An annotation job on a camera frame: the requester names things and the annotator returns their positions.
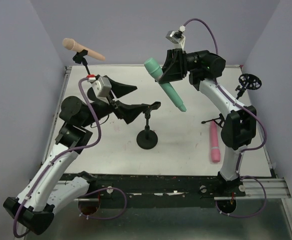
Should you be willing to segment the teal toy microphone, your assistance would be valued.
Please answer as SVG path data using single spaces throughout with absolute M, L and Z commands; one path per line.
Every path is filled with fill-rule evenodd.
M 160 79 L 163 76 L 163 70 L 160 67 L 159 63 L 154 58 L 151 57 L 144 62 L 144 67 L 147 70 L 147 72 L 151 75 L 151 77 L 154 78 L 155 81 L 160 85 L 160 87 L 163 89 L 163 91 L 166 93 L 169 99 L 173 102 L 173 104 L 181 112 L 186 112 L 187 108 L 185 107 L 183 100 L 176 92 L 174 87 L 171 85 L 171 83 L 160 82 Z

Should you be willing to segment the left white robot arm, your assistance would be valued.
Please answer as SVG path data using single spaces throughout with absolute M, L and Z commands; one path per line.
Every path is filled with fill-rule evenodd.
M 100 119 L 115 114 L 130 124 L 147 104 L 126 105 L 118 99 L 137 90 L 108 76 L 88 75 L 79 81 L 82 97 L 69 96 L 61 103 L 63 125 L 47 156 L 33 179 L 17 197 L 8 197 L 3 207 L 14 219 L 13 234 L 21 239 L 29 232 L 42 234 L 55 215 L 77 197 L 88 193 L 95 179 L 79 173 L 70 183 L 55 190 L 69 165 L 84 149 L 96 146 L 102 136 Z

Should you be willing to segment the beige toy microphone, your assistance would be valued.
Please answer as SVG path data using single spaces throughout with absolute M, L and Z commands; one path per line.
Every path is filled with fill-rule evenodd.
M 77 43 L 72 38 L 64 38 L 62 44 L 63 44 L 63 47 L 66 48 L 67 50 L 78 52 L 78 53 L 80 53 L 83 50 L 86 50 L 88 52 L 88 56 L 94 59 L 97 59 L 99 61 L 105 61 L 105 57 L 102 54 Z

